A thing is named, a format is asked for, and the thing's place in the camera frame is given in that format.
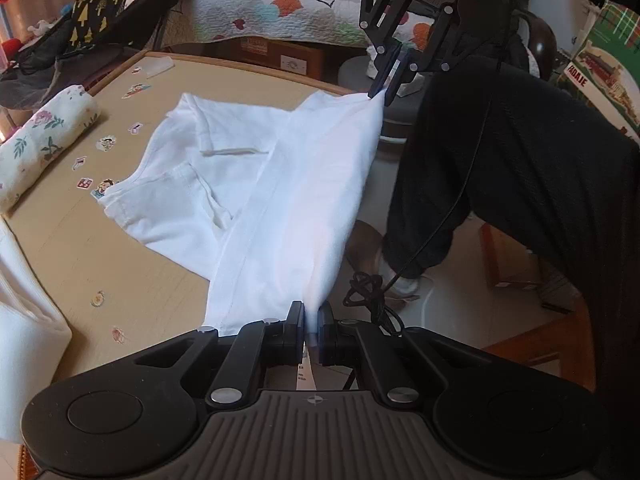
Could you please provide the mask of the white t-shirt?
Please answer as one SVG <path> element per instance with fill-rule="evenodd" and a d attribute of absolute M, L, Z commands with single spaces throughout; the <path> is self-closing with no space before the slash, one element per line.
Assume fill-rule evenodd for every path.
<path fill-rule="evenodd" d="M 307 328 L 340 270 L 378 148 L 382 96 L 318 91 L 294 110 L 184 94 L 130 176 L 100 203 L 146 248 L 208 281 L 222 336 L 282 320 Z"/>

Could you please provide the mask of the patchwork quilt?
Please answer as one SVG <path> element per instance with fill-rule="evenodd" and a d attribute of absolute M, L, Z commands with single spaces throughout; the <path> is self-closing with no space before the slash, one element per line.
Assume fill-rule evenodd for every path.
<path fill-rule="evenodd" d="M 183 0 L 197 42 L 240 37 L 365 48 L 360 0 Z"/>

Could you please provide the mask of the black trouser leg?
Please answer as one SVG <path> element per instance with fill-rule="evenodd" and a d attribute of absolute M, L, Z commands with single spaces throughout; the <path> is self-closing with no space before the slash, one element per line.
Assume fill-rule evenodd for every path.
<path fill-rule="evenodd" d="M 596 110 L 524 70 L 471 56 L 428 85 L 402 153 L 384 262 L 417 278 L 475 214 L 586 300 L 597 390 L 639 403 L 639 148 Z"/>

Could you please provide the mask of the wooden tray table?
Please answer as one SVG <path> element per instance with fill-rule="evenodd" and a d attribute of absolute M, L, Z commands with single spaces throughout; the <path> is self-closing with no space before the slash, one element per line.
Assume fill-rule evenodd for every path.
<path fill-rule="evenodd" d="M 141 52 L 90 90 L 102 114 L 47 168 L 6 215 L 42 287 L 73 331 L 56 371 L 64 379 L 193 330 L 202 324 L 208 283 L 129 237 L 92 196 L 139 165 L 149 137 L 184 92 L 204 99 L 292 110 L 317 90 L 343 88 L 238 62 L 176 54 L 174 66 L 145 80 L 161 57 Z"/>

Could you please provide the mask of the green printed box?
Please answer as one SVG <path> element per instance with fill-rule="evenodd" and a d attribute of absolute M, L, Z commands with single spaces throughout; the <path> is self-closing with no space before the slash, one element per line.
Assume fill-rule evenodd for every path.
<path fill-rule="evenodd" d="M 592 16 L 556 85 L 639 140 L 639 15 L 608 1 Z"/>

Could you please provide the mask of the folded white towel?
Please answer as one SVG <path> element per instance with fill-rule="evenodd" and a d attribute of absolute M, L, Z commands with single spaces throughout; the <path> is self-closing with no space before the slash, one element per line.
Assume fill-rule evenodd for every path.
<path fill-rule="evenodd" d="M 1 225 L 0 287 L 0 434 L 20 443 L 24 409 L 52 382 L 72 331 L 6 223 Z"/>

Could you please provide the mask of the floral rolled cloth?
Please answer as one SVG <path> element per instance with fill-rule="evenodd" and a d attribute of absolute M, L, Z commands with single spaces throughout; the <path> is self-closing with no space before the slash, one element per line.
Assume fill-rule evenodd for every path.
<path fill-rule="evenodd" d="M 43 171 L 100 117 L 94 97 L 75 84 L 58 92 L 1 145 L 1 213 L 6 214 Z"/>

